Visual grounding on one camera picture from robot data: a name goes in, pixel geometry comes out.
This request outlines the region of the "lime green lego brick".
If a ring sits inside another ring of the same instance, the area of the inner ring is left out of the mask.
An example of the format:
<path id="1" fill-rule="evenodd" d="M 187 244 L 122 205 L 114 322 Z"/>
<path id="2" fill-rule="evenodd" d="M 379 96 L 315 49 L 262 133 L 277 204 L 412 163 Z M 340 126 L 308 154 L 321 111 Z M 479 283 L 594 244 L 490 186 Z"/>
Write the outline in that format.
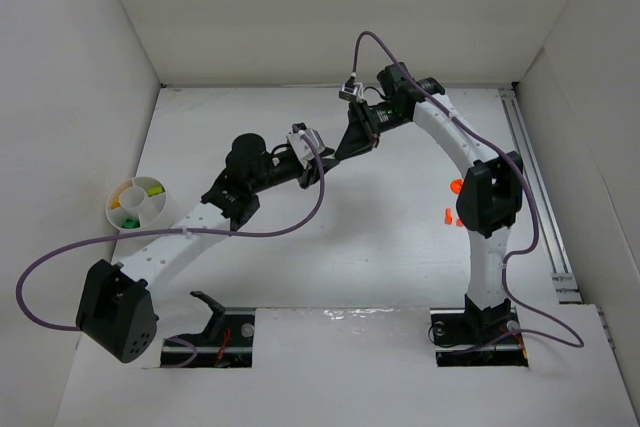
<path id="1" fill-rule="evenodd" d="M 160 195 L 164 192 L 164 188 L 161 185 L 150 187 L 146 193 L 149 197 Z"/>

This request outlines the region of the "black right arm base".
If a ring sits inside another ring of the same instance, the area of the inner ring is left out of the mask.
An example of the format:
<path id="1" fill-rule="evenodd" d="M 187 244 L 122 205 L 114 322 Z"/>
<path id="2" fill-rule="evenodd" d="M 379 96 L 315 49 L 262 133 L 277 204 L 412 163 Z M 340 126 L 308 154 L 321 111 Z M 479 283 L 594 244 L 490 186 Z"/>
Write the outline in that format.
<path id="1" fill-rule="evenodd" d="M 512 311 L 497 324 L 476 332 L 463 309 L 432 309 L 428 338 L 435 346 L 438 367 L 528 367 L 529 362 L 520 335 L 509 335 L 497 343 L 490 341 L 518 329 L 518 317 Z"/>

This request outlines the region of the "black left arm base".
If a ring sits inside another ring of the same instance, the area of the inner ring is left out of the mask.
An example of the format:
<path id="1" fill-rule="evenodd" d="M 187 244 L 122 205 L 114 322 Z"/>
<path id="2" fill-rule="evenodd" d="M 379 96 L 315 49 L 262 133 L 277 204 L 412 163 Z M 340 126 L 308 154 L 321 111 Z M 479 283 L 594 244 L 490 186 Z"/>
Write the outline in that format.
<path id="1" fill-rule="evenodd" d="M 163 341 L 161 368 L 251 368 L 256 310 L 225 307 L 202 291 L 190 295 L 211 311 L 205 326 L 195 333 L 176 334 Z"/>

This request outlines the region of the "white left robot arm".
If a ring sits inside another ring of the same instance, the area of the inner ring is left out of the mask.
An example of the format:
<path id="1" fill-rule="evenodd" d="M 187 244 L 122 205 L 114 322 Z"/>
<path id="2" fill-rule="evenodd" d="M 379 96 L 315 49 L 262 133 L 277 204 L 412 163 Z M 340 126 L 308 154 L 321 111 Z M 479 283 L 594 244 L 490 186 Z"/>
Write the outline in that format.
<path id="1" fill-rule="evenodd" d="M 333 154 L 313 129 L 289 133 L 279 153 L 255 133 L 237 137 L 212 187 L 167 233 L 116 264 L 101 260 L 89 269 L 77 328 L 120 362 L 136 360 L 158 330 L 154 296 L 206 250 L 242 235 L 260 192 L 292 180 L 303 188 L 321 184 L 338 163 Z"/>

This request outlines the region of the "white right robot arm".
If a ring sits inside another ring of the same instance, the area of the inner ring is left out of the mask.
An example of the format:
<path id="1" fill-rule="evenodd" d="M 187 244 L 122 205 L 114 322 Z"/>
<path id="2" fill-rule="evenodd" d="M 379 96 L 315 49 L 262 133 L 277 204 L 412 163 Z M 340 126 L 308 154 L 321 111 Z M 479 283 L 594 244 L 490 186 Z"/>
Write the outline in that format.
<path id="1" fill-rule="evenodd" d="M 513 320 L 505 293 L 502 270 L 506 248 L 522 207 L 522 187 L 517 178 L 522 159 L 515 152 L 507 159 L 474 139 L 455 124 L 456 110 L 445 102 L 445 89 L 429 77 L 411 83 L 401 68 L 389 65 L 377 80 L 383 100 L 370 105 L 364 87 L 350 76 L 339 96 L 348 102 L 348 127 L 337 148 L 339 161 L 376 148 L 383 133 L 413 123 L 428 133 L 449 156 L 462 176 L 456 212 L 470 242 L 470 281 L 460 313 L 434 313 L 432 334 L 437 345 L 484 344 Z"/>

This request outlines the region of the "orange round lego piece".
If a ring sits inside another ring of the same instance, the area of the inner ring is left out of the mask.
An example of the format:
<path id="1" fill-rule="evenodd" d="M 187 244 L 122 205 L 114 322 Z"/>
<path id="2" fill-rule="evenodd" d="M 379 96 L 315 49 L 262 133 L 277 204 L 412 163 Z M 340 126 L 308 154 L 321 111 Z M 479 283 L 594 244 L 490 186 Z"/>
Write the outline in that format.
<path id="1" fill-rule="evenodd" d="M 450 189 L 454 194 L 459 195 L 462 191 L 463 185 L 463 179 L 455 179 L 450 183 Z"/>

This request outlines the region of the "white divided round container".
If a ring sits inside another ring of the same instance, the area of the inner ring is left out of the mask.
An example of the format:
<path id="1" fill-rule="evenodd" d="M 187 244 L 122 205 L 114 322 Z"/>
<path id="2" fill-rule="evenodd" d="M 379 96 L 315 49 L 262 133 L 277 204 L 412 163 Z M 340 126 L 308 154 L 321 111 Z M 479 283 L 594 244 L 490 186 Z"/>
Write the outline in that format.
<path id="1" fill-rule="evenodd" d="M 153 186 L 161 185 L 164 192 L 149 197 L 146 191 Z M 109 203 L 114 193 L 122 190 L 120 196 L 121 207 L 109 209 Z M 170 199 L 164 185 L 153 177 L 133 177 L 116 187 L 106 201 L 105 215 L 109 223 L 119 232 L 144 231 L 168 227 L 173 219 Z M 132 230 L 121 228 L 127 218 L 138 219 L 140 227 Z"/>

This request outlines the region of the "aluminium rail at table edge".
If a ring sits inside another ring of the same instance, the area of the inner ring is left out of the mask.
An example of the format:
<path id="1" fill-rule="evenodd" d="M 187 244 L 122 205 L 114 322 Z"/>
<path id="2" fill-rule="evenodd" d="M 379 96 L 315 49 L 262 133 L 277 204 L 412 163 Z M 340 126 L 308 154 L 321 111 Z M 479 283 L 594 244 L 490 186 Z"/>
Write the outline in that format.
<path id="1" fill-rule="evenodd" d="M 524 119 L 512 86 L 498 89 L 515 148 L 525 168 L 525 177 L 533 192 L 539 217 L 539 246 L 550 270 L 551 282 L 560 304 L 583 304 L 583 298 L 573 274 L 564 241 L 525 127 Z"/>

